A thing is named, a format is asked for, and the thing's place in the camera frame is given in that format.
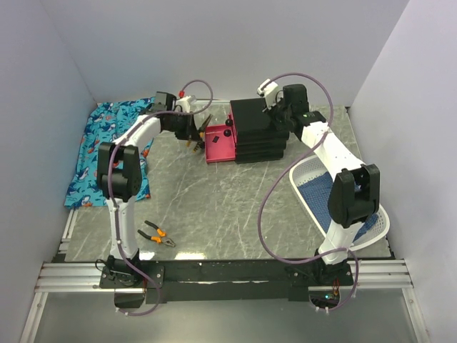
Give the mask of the yellow black needle-nose pliers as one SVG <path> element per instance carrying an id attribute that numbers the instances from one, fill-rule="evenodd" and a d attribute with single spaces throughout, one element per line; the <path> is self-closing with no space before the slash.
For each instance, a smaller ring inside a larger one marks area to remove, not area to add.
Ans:
<path id="1" fill-rule="evenodd" d="M 201 141 L 187 141 L 186 140 L 186 146 L 187 147 L 190 147 L 191 146 L 191 143 L 194 143 L 194 147 L 192 148 L 192 152 L 195 153 L 197 152 L 198 150 L 204 150 L 205 149 L 205 132 L 206 132 L 206 128 L 208 127 L 208 125 L 210 124 L 211 120 L 213 118 L 213 115 L 212 114 L 209 114 L 205 119 L 204 121 L 202 122 L 202 124 L 200 126 L 196 126 L 199 131 L 201 132 Z M 195 119 L 193 116 L 191 116 L 188 120 L 188 123 L 190 121 L 194 121 L 195 122 Z"/>

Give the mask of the pink bottom drawer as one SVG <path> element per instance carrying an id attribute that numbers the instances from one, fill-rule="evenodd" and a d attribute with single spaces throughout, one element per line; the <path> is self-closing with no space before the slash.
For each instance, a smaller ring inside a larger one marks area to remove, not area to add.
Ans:
<path id="1" fill-rule="evenodd" d="M 204 141 L 207 164 L 235 160 L 236 145 L 231 127 L 225 124 L 208 126 Z"/>

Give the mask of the pink drawer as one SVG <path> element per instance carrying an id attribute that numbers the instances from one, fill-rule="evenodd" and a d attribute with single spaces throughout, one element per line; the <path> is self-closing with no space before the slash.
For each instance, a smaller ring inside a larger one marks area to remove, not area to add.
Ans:
<path id="1" fill-rule="evenodd" d="M 236 145 L 231 127 L 225 124 L 208 126 L 204 141 L 207 164 L 235 160 Z"/>
<path id="2" fill-rule="evenodd" d="M 225 125 L 228 126 L 228 127 L 232 127 L 234 125 L 233 114 L 232 113 L 228 114 L 227 119 L 225 120 Z"/>

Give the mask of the pink top drawer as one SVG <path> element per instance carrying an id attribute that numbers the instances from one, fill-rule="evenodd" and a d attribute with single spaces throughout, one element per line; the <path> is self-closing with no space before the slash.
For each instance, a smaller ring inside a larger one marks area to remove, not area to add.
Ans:
<path id="1" fill-rule="evenodd" d="M 233 114 L 232 113 L 228 114 L 227 119 L 225 120 L 225 125 L 228 126 L 228 127 L 232 127 L 234 125 Z"/>

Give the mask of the black drawer cabinet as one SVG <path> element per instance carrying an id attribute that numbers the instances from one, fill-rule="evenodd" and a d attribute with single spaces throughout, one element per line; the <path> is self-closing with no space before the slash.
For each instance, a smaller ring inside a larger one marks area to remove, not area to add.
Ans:
<path id="1" fill-rule="evenodd" d="M 282 159 L 289 131 L 277 129 L 264 111 L 263 99 L 230 101 L 237 164 L 275 161 Z"/>

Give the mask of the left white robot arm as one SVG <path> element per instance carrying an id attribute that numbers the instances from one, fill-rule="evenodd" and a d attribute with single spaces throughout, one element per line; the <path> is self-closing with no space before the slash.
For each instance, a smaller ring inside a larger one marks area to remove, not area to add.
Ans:
<path id="1" fill-rule="evenodd" d="M 201 141 L 191 107 L 196 97 L 158 92 L 140 111 L 134 124 L 113 142 L 99 146 L 96 183 L 109 209 L 111 249 L 106 274 L 125 287 L 136 286 L 143 277 L 134 225 L 134 203 L 142 184 L 140 154 L 163 131 L 178 139 Z"/>

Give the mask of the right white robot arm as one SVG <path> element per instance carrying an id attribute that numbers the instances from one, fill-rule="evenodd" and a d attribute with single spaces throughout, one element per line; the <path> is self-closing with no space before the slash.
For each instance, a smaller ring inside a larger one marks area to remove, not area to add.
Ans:
<path id="1" fill-rule="evenodd" d="M 310 148 L 329 174 L 332 184 L 327 201 L 330 223 L 314 257 L 294 261 L 297 274 L 310 285 L 327 285 L 351 273 L 347 259 L 362 226 L 380 207 L 380 171 L 352 154 L 331 131 L 331 122 L 311 111 L 303 84 L 280 87 L 270 79 L 257 89 L 266 113 L 281 128 L 295 134 Z"/>

